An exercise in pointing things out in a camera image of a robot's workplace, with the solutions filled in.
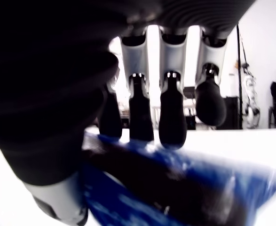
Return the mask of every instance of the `blue cloth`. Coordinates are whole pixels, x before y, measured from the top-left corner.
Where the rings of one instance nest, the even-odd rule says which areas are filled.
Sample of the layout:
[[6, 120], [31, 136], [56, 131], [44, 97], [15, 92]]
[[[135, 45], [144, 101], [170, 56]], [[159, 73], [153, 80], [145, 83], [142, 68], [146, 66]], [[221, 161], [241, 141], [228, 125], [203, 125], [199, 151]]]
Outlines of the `blue cloth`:
[[[186, 175], [189, 174], [189, 177], [224, 189], [225, 192], [232, 192], [247, 207], [245, 226], [253, 225], [257, 209], [276, 192], [276, 172], [272, 170], [267, 169], [265, 174], [252, 171], [246, 173], [139, 141], [121, 144], [107, 137], [95, 138], [125, 147], [154, 162], [174, 169], [179, 168]], [[97, 149], [93, 144], [89, 146], [90, 149]], [[89, 164], [83, 166], [83, 175], [87, 204], [102, 226], [186, 226], [163, 211], [143, 203], [114, 177]]]

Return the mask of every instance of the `white table surface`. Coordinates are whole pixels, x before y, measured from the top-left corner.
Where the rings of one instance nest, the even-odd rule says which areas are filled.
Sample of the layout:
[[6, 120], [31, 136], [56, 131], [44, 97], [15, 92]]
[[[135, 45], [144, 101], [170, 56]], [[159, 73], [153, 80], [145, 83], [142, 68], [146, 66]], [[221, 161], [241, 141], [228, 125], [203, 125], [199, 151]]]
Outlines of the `white table surface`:
[[[121, 141], [128, 140], [128, 130]], [[276, 168], [276, 130], [189, 131], [187, 149]], [[63, 226], [45, 215], [0, 152], [0, 226]], [[97, 226], [90, 215], [87, 226]], [[276, 226], [276, 196], [258, 212], [255, 226]]]

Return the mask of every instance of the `black pole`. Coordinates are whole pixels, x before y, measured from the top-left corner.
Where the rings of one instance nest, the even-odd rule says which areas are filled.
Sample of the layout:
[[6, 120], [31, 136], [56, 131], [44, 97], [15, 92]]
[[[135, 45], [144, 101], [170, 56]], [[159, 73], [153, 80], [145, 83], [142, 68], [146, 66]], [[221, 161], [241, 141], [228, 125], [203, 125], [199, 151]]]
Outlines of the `black pole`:
[[237, 45], [238, 45], [238, 79], [239, 79], [239, 129], [242, 129], [242, 86], [241, 86], [241, 61], [240, 61], [240, 37], [237, 24]]

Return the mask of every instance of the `blue plastic bag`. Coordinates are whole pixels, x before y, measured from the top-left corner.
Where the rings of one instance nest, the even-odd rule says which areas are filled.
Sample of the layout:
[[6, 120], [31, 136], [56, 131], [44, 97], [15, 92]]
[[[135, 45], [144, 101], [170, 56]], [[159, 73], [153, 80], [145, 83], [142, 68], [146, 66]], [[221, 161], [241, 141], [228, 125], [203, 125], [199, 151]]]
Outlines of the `blue plastic bag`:
[[103, 226], [252, 226], [276, 192], [271, 169], [89, 133], [83, 148], [85, 198]]

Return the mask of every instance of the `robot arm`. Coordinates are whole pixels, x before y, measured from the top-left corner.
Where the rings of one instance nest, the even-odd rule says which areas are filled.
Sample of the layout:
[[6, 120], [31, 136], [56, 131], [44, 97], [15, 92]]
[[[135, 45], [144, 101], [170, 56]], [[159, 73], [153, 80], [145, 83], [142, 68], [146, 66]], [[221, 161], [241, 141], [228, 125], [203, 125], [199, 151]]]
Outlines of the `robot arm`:
[[104, 87], [118, 68], [117, 58], [108, 52], [113, 38], [122, 40], [131, 92], [130, 136], [150, 141], [151, 75], [144, 28], [161, 27], [160, 139], [182, 146], [187, 29], [202, 27], [197, 114], [205, 123], [218, 125], [225, 116], [219, 83], [226, 39], [253, 2], [42, 1], [34, 6], [30, 1], [1, 2], [0, 149], [38, 206], [71, 226], [87, 220], [78, 175], [81, 145], [84, 129], [104, 108], [109, 92]]
[[248, 129], [255, 129], [259, 125], [260, 120], [260, 108], [257, 106], [256, 91], [255, 91], [255, 78], [249, 72], [248, 65], [244, 66], [244, 88], [247, 94], [247, 104], [245, 109], [246, 114], [246, 127]]

